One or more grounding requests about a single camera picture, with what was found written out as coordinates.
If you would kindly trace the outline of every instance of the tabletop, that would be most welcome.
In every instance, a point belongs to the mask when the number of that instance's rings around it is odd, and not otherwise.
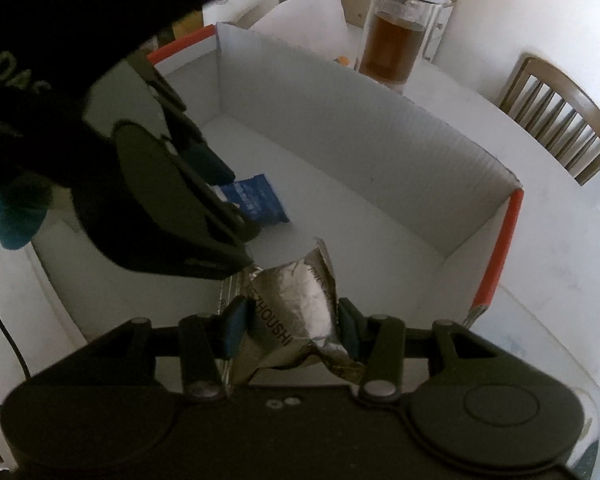
[[[525,199],[500,286],[600,386],[600,211],[532,136],[438,67],[418,62],[404,94],[518,177]]]

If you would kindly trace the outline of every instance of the white box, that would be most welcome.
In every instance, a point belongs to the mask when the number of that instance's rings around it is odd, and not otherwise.
[[[205,27],[150,55],[238,179],[265,173],[291,220],[248,244],[272,267],[327,244],[338,294],[408,326],[491,301],[522,190],[480,146],[375,81],[250,30]]]

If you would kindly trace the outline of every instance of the snack package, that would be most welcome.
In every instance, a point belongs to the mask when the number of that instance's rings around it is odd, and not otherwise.
[[[336,285],[323,241],[301,260],[246,272],[241,294],[256,305],[232,366],[233,384],[248,382],[260,368],[320,360],[338,377],[360,382],[364,367],[349,357],[338,337]]]

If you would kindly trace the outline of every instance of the blue glove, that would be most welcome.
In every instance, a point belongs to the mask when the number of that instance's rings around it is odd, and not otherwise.
[[[0,179],[0,243],[5,249],[16,250],[27,245],[38,232],[46,216],[46,205],[50,202],[51,189],[41,184],[38,177],[34,183],[27,182],[27,174],[7,168],[10,177]],[[14,171],[18,175],[11,178]],[[34,188],[28,200],[23,195]]]

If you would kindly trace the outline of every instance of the bottle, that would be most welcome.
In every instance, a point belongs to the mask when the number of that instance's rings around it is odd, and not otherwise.
[[[446,0],[371,0],[356,70],[402,92]]]

